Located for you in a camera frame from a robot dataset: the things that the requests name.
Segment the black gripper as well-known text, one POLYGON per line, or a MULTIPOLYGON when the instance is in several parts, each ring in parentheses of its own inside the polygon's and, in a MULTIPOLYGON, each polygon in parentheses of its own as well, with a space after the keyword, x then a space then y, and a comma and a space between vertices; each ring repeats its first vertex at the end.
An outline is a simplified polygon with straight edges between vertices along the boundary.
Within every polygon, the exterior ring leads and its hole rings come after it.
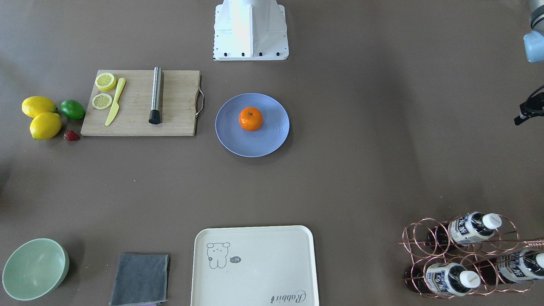
POLYGON ((544 116, 544 86, 540 86, 536 91, 531 93, 525 102, 519 105, 519 116, 514 118, 515 126, 526 122, 527 120, 544 116))

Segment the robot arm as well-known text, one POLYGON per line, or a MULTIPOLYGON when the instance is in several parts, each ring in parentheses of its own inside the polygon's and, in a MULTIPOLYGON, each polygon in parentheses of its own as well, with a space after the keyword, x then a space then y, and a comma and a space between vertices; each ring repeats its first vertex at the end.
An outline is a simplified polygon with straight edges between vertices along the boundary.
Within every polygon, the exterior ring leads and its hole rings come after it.
MULTIPOLYGON (((532 29, 523 37, 525 54, 528 62, 544 62, 544 2, 542 0, 529 0, 531 15, 529 25, 532 29)), ((541 85, 533 91, 528 98, 519 105, 519 115, 514 118, 516 126, 521 125, 534 117, 544 116, 544 86, 541 85)))

